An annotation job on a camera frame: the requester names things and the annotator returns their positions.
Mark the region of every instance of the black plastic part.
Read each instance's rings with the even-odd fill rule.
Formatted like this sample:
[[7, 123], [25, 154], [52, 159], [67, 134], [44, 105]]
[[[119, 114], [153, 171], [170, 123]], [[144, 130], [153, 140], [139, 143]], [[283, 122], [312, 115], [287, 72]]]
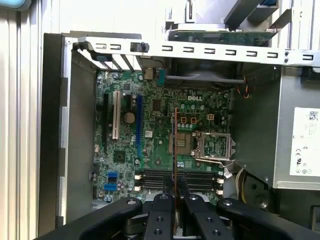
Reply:
[[43, 36], [43, 74], [40, 137], [38, 235], [56, 228], [57, 180], [59, 179], [59, 131], [61, 84], [65, 38]]
[[175, 200], [170, 194], [158, 194], [154, 197], [149, 213], [145, 240], [171, 240], [174, 237]]
[[99, 52], [95, 52], [93, 50], [88, 50], [88, 52], [90, 53], [91, 58], [94, 61], [112, 62], [112, 54], [99, 53]]
[[318, 240], [319, 234], [278, 217], [274, 214], [250, 207], [232, 198], [224, 198], [216, 204], [217, 212], [229, 219], [241, 223], [260, 236], [264, 233], [268, 238], [281, 240]]
[[141, 234], [145, 231], [148, 213], [134, 216], [128, 219], [123, 226], [122, 232], [125, 235]]
[[149, 48], [149, 44], [145, 42], [132, 42], [130, 45], [130, 51], [134, 53], [147, 53]]
[[301, 82], [320, 83], [320, 73], [315, 72], [312, 67], [304, 67], [302, 68]]
[[107, 145], [108, 142], [108, 127], [109, 127], [109, 94], [103, 94], [103, 108], [102, 108], [102, 142]]
[[229, 230], [215, 211], [210, 211], [203, 198], [196, 194], [186, 195], [185, 225], [183, 235], [200, 235], [203, 240], [233, 240]]
[[37, 240], [109, 239], [121, 230], [125, 221], [142, 211], [142, 202], [124, 197], [77, 220], [61, 226]]

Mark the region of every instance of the label sticker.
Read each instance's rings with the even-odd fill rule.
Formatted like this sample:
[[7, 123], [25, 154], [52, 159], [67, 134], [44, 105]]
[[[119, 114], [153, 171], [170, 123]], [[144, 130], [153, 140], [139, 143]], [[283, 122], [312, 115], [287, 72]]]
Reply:
[[290, 175], [320, 177], [320, 109], [294, 109]]

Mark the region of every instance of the integrated circuit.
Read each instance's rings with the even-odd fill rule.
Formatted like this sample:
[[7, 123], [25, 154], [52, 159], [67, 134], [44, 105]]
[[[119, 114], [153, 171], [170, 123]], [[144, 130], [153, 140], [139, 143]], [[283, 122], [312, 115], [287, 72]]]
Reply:
[[125, 161], [126, 161], [126, 151], [114, 151], [113, 161], [115, 163], [125, 163]]
[[130, 90], [130, 83], [123, 84], [123, 90]]
[[152, 111], [154, 111], [154, 112], [160, 112], [161, 111], [161, 100], [154, 99], [152, 101]]

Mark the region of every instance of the chip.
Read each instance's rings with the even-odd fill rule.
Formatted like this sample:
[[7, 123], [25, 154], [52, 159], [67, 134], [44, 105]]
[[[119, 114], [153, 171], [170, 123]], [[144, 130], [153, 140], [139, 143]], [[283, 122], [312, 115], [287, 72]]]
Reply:
[[161, 100], [154, 99], [152, 104], [152, 110], [154, 112], [160, 112], [161, 111]]
[[113, 161], [115, 163], [125, 163], [126, 161], [126, 151], [114, 151]]
[[152, 138], [153, 132], [152, 131], [145, 131], [144, 137], [145, 138]]
[[129, 83], [123, 84], [123, 90], [130, 90], [130, 84]]

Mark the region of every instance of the screw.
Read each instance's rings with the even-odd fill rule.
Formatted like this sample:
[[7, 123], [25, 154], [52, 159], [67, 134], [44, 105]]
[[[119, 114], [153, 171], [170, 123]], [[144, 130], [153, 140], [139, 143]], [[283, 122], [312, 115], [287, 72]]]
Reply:
[[198, 199], [198, 197], [197, 197], [196, 195], [190, 195], [189, 198], [190, 198], [191, 200], [197, 200], [197, 199]]
[[161, 229], [156, 229], [154, 230], [154, 235], [161, 235], [162, 234], [162, 230]]
[[119, 74], [118, 74], [118, 73], [114, 73], [114, 74], [112, 75], [112, 77], [113, 77], [113, 79], [119, 79]]
[[231, 206], [231, 205], [232, 205], [232, 202], [229, 201], [229, 200], [224, 200], [224, 201], [223, 201], [223, 204], [226, 205], [226, 206]]
[[160, 196], [160, 199], [168, 199], [168, 196], [163, 194], [163, 195]]
[[140, 43], [140, 45], [141, 45], [142, 50], [145, 51], [146, 50], [146, 44], [144, 42], [142, 42], [142, 43]]
[[136, 203], [137, 203], [136, 200], [129, 200], [129, 201], [127, 202], [127, 204], [129, 204], [129, 205], [133, 205], [133, 204], [136, 204]]

